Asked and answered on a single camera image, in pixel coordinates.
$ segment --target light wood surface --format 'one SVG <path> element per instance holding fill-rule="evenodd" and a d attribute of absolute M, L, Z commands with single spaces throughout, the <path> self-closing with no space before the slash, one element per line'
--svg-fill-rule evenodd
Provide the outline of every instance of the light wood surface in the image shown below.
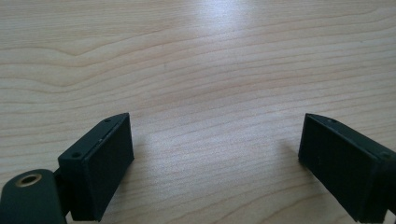
<path fill-rule="evenodd" d="M 102 223 L 355 223 L 304 114 L 396 149 L 395 36 L 394 0 L 1 1 L 0 187 L 129 112 Z"/>

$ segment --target wood grain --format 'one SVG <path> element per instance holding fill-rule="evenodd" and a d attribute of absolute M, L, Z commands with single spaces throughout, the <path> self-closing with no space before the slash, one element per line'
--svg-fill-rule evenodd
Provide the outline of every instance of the wood grain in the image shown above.
<path fill-rule="evenodd" d="M 1 1 L 0 187 L 129 112 L 102 223 L 354 223 L 297 162 L 304 113 L 395 149 L 395 36 L 393 0 Z"/>

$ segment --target round hole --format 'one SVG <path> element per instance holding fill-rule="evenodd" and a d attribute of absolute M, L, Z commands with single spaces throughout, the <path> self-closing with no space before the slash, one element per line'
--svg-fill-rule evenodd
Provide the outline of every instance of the round hole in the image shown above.
<path fill-rule="evenodd" d="M 381 156 L 385 159 L 389 159 L 391 155 L 388 152 L 381 152 Z"/>
<path fill-rule="evenodd" d="M 327 119 L 327 121 L 330 122 L 330 123 L 336 123 L 337 122 L 337 120 L 335 120 L 335 119 Z"/>
<path fill-rule="evenodd" d="M 40 181 L 41 177 L 41 174 L 26 175 L 19 179 L 15 185 L 19 188 L 28 187 Z"/>
<path fill-rule="evenodd" d="M 73 158 L 77 158 L 79 156 L 81 156 L 81 153 L 79 153 L 79 152 L 75 152 L 75 153 L 72 154 Z"/>

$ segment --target mounting hole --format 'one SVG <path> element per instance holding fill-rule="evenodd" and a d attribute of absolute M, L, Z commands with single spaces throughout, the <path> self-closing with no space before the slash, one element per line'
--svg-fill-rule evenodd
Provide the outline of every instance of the mounting hole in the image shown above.
<path fill-rule="evenodd" d="M 390 159 L 391 155 L 388 152 L 381 152 L 381 156 L 385 159 Z"/>
<path fill-rule="evenodd" d="M 80 156 L 81 156 L 81 153 L 79 153 L 79 152 L 75 152 L 75 153 L 72 154 L 73 158 L 78 158 Z"/>
<path fill-rule="evenodd" d="M 41 177 L 41 174 L 26 175 L 20 178 L 15 185 L 19 188 L 28 187 L 40 181 Z"/>
<path fill-rule="evenodd" d="M 336 123 L 337 122 L 337 120 L 335 120 L 335 119 L 327 119 L 327 121 L 330 122 L 330 123 Z"/>

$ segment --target black 3d-printed part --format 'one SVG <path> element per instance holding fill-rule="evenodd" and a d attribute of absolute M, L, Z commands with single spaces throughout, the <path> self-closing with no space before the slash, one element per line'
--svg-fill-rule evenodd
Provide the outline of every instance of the black 3d-printed part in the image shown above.
<path fill-rule="evenodd" d="M 53 173 L 33 170 L 9 180 L 3 187 L 0 223 L 66 223 Z"/>
<path fill-rule="evenodd" d="M 395 213 L 396 153 L 334 119 L 306 114 L 299 160 L 360 222 Z"/>
<path fill-rule="evenodd" d="M 102 219 L 133 159 L 129 114 L 104 119 L 58 158 L 75 195 L 74 220 Z"/>
<path fill-rule="evenodd" d="M 59 158 L 55 173 L 33 170 L 3 187 L 0 223 L 101 220 L 134 159 L 129 114 L 102 120 Z"/>

